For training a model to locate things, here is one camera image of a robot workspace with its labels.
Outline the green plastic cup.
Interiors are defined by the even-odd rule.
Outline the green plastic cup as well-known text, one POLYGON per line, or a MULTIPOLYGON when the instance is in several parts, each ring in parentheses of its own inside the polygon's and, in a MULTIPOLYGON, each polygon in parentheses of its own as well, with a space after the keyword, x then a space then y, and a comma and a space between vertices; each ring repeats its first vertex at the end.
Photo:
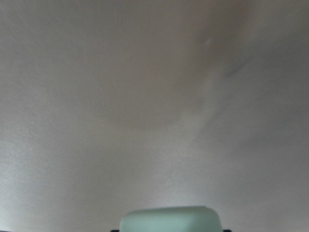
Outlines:
POLYGON ((143 209, 126 214, 121 232, 222 232, 218 214, 205 206, 143 209))

